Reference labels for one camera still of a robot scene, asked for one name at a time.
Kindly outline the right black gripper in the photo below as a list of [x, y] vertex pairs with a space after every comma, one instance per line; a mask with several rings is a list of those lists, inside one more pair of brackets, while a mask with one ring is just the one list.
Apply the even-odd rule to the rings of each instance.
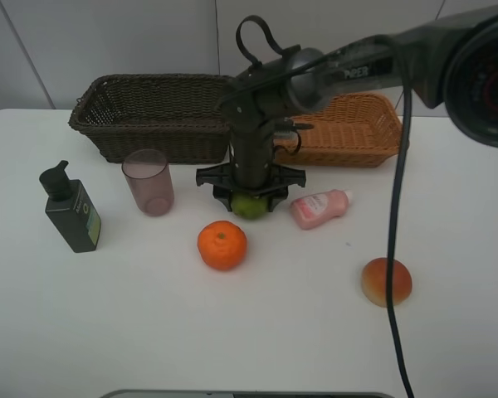
[[305, 123], [291, 119], [268, 121], [249, 132], [233, 129], [229, 161], [199, 168], [196, 183], [213, 186], [213, 197], [229, 212], [232, 212], [232, 192], [244, 192], [254, 197], [267, 195], [267, 211], [273, 212], [287, 199], [289, 186], [305, 186], [305, 171], [275, 163], [278, 151], [286, 151], [291, 156], [300, 151], [300, 132], [305, 129]]

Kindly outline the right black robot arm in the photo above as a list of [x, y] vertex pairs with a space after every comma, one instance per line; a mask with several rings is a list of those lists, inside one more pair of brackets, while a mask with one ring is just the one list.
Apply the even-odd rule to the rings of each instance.
[[418, 97], [444, 104], [467, 137], [498, 148], [498, 4], [462, 12], [393, 35], [373, 35], [329, 53], [278, 45], [267, 23], [248, 17], [276, 53], [263, 63], [246, 47], [249, 67], [223, 87], [217, 107], [230, 125], [229, 159], [200, 168], [198, 185], [229, 206], [243, 192], [273, 210], [305, 173], [275, 162], [275, 134], [296, 131], [295, 117], [326, 108], [337, 95], [401, 86], [403, 112]]

